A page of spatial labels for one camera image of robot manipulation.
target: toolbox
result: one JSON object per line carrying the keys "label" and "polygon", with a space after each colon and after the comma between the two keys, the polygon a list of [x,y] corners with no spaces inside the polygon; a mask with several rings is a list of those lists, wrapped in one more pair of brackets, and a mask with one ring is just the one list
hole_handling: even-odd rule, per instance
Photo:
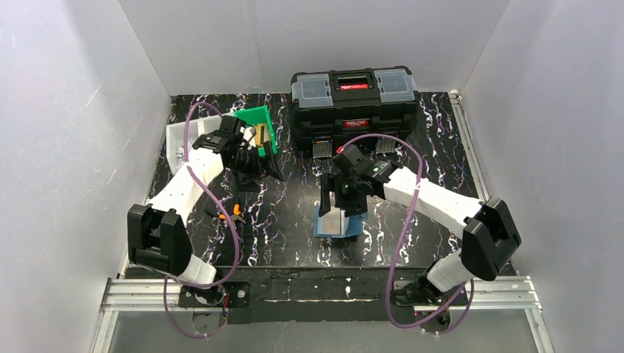
{"label": "toolbox", "polygon": [[[291,80],[291,138],[315,158],[331,157],[348,140],[367,133],[405,139],[422,116],[421,93],[405,66],[298,73]],[[367,139],[377,153],[394,141]]]}

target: gray wall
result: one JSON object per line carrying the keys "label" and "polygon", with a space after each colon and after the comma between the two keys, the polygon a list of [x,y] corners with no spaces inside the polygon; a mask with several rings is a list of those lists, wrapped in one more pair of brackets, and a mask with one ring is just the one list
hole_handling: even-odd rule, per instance
{"label": "gray wall", "polygon": [[407,65],[461,88],[508,0],[119,0],[171,95],[290,92],[299,71]]}
{"label": "gray wall", "polygon": [[464,90],[558,352],[622,352],[624,2],[512,0]]}
{"label": "gray wall", "polygon": [[0,2],[0,352],[87,352],[169,97],[117,1]]}

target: marble surface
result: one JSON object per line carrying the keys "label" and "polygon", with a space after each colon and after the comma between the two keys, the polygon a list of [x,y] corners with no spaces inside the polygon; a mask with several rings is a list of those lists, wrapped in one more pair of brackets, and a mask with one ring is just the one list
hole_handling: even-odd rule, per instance
{"label": "marble surface", "polygon": [[[169,124],[184,121],[189,107],[207,101],[223,113],[266,105],[269,107],[276,136],[280,142],[279,162],[285,182],[265,179],[261,192],[239,194],[242,217],[238,225],[241,238],[240,265],[249,266],[388,266],[407,207],[382,199],[369,199],[369,220],[364,235],[355,240],[326,239],[312,236],[314,205],[319,201],[319,175],[327,170],[329,160],[302,158],[290,143],[288,114],[290,95],[201,95],[176,96],[171,105]],[[425,119],[408,141],[422,154],[425,175],[429,180],[462,195],[477,197],[464,147],[446,93],[424,93],[420,102]],[[199,116],[208,115],[200,110]],[[416,169],[416,158],[396,149],[402,162]],[[149,197],[162,190],[171,179],[165,146],[160,150]],[[211,185],[213,192],[232,209],[233,176],[226,173]],[[209,198],[197,202],[187,225],[194,253],[216,265],[231,265],[233,240],[223,221],[206,212]],[[428,267],[432,261],[458,248],[458,239],[435,221],[417,215],[402,244],[400,265]]]}

